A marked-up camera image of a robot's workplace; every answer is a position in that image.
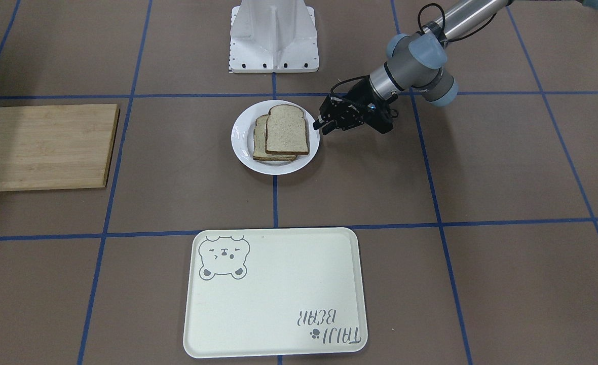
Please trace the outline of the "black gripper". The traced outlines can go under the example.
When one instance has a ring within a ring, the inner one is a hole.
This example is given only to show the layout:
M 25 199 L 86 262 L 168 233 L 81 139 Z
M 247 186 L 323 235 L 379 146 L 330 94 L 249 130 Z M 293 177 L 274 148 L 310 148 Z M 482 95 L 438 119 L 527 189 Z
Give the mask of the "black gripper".
M 335 92 L 340 85 L 331 88 L 320 107 L 320 116 L 313 123 L 313 129 L 323 135 L 336 129 L 346 131 L 366 124 L 368 105 L 379 100 L 370 84 L 355 84 L 343 96 Z

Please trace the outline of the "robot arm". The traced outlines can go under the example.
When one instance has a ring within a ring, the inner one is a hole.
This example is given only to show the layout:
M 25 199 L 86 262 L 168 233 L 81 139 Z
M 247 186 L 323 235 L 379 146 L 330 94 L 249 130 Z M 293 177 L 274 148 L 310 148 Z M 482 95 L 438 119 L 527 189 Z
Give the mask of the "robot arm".
M 510 1 L 459 1 L 445 10 L 437 3 L 440 18 L 424 23 L 417 20 L 413 34 L 395 35 L 386 48 L 387 61 L 368 75 L 349 80 L 345 95 L 329 91 L 320 106 L 315 131 L 329 134 L 368 125 L 385 134 L 392 131 L 398 113 L 390 104 L 405 91 L 419 93 L 435 106 L 448 105 L 459 92 L 455 77 L 445 69 L 446 48 L 484 29 Z

